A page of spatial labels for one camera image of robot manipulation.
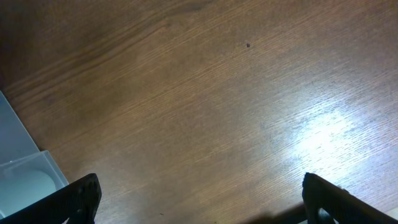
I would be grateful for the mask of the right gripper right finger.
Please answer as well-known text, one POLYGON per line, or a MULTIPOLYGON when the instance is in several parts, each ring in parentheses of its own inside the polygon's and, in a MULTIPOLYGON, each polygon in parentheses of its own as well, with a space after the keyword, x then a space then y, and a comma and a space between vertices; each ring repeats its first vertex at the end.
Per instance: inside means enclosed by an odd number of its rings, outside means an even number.
POLYGON ((321 223, 320 210, 330 220, 347 224, 397 224, 395 218, 362 202, 329 181, 313 173, 306 173, 302 182, 302 198, 309 223, 321 223))

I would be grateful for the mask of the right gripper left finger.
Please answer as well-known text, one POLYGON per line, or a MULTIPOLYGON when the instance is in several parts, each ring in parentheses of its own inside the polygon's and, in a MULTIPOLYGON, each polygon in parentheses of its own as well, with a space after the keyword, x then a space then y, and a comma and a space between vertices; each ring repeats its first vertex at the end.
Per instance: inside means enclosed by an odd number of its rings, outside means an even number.
POLYGON ((98 177, 91 173, 1 219, 1 224, 94 224, 101 196, 98 177))

